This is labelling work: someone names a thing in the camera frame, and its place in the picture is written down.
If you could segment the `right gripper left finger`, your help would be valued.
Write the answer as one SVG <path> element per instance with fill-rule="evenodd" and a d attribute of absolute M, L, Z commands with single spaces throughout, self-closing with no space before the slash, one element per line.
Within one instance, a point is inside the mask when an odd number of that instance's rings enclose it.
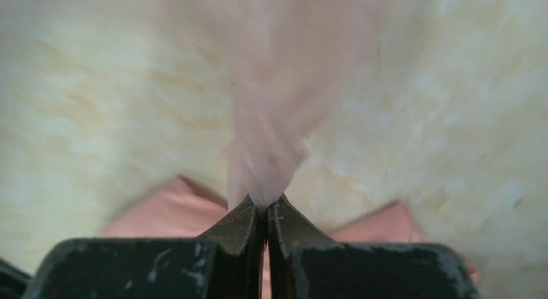
<path fill-rule="evenodd" d="M 264 220 L 246 198 L 196 238 L 57 244 L 25 298 L 259 298 Z"/>

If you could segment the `translucent pink trash bag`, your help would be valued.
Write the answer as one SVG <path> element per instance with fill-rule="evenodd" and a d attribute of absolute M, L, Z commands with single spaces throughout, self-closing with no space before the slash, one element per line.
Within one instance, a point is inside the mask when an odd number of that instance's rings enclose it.
<path fill-rule="evenodd" d="M 304 140 L 376 50 L 390 0 L 167 0 L 221 45 L 233 80 L 227 202 L 264 211 L 307 156 Z"/>

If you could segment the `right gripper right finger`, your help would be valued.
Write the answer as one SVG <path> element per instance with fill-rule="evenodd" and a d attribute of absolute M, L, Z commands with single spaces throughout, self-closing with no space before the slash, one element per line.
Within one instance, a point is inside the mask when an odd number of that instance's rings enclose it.
<path fill-rule="evenodd" d="M 478 272 L 424 241 L 399 202 L 326 234 L 286 197 L 268 208 L 272 298 L 478 298 Z"/>

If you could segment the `pink cloth towel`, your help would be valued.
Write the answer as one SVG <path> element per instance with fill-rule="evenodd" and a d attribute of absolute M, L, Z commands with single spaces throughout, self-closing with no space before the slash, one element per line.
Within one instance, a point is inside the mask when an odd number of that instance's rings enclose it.
<path fill-rule="evenodd" d="M 263 298 L 272 298 L 268 208 L 264 213 L 267 247 L 262 273 Z M 214 226 L 229 212 L 231 211 L 201 186 L 183 178 L 176 178 L 119 213 L 101 234 L 111 238 L 195 238 Z"/>

